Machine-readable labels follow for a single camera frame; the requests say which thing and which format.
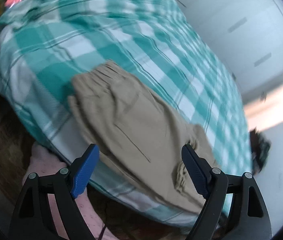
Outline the pile of dark clothes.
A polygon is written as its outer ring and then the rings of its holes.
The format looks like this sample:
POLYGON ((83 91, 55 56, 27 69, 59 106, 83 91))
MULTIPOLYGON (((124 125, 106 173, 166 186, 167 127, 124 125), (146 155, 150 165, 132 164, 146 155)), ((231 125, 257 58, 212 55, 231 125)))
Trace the pile of dark clothes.
POLYGON ((271 141, 256 128, 250 131, 250 144, 253 163, 253 175, 262 171, 266 166, 271 148, 271 141))

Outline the white wardrobe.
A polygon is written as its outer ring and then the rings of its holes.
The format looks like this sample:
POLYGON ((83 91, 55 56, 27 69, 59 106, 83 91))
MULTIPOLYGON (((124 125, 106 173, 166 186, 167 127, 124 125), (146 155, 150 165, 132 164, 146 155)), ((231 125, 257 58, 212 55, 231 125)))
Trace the white wardrobe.
POLYGON ((283 7, 278 0, 176 2, 228 68, 241 94, 283 73, 283 7))

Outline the khaki beige pants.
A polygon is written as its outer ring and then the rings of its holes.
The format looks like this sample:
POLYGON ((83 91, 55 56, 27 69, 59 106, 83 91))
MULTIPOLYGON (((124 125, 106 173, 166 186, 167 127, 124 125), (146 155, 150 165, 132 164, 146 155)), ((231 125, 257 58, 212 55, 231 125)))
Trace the khaki beige pants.
POLYGON ((100 160, 160 203, 199 213, 205 200, 190 179, 181 149, 189 144, 216 166, 204 129, 113 61, 74 76, 71 83, 70 109, 84 140, 99 146, 100 160))

